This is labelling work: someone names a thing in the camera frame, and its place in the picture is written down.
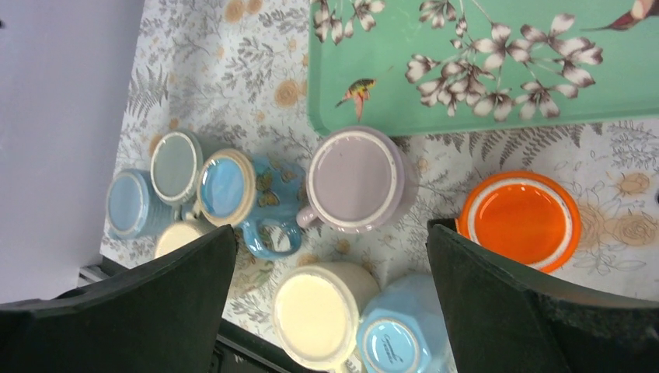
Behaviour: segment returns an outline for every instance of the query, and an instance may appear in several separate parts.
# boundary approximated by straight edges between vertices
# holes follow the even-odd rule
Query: floral tray
[[[312,0],[309,119],[404,135],[656,116],[655,1]]]

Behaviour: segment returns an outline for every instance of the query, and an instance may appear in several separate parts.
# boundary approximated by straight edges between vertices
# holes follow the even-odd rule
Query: hummingbird
[[[346,94],[343,95],[341,101],[339,101],[335,107],[341,106],[349,99],[354,101],[354,109],[357,112],[357,122],[361,120],[361,114],[364,112],[364,101],[368,101],[371,98],[371,93],[369,89],[375,86],[375,79],[359,79],[356,82],[352,83]]]
[[[597,30],[616,30],[625,31],[634,27],[637,23],[647,19],[648,17],[659,16],[659,1],[658,0],[636,0],[632,6],[632,10],[620,16],[608,26],[598,27],[594,29],[585,29],[584,31],[597,31]]]

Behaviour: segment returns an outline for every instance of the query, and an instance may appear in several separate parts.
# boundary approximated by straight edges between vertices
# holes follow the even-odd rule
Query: orange mug
[[[485,179],[455,224],[467,239],[545,273],[564,265],[581,237],[572,197],[550,178],[528,171]]]

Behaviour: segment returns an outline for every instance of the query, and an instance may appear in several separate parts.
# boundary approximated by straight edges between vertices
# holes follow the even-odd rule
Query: blue mug with butterfly pattern
[[[241,228],[245,244],[255,257],[285,258],[298,251],[302,230],[295,217],[306,192],[302,167],[236,149],[215,152],[201,169],[197,200],[208,221],[216,226]],[[290,248],[275,251],[259,235],[264,226],[279,226]]]

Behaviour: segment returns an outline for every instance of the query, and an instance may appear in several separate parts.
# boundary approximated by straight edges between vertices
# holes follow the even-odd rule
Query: table
[[[309,0],[146,0],[115,172],[148,169],[158,140],[178,127],[307,166],[319,141],[306,118],[308,9]],[[457,216],[483,178],[514,169],[557,180],[578,203],[581,244],[554,275],[659,300],[659,120],[510,131],[496,126],[396,138],[421,174],[412,211],[364,235],[310,231],[299,253],[276,262],[264,286],[227,303],[224,318],[278,345],[270,302],[293,267],[349,260],[382,287],[410,272],[429,272],[427,219]],[[153,258],[154,244],[105,235],[100,250],[135,267]]]

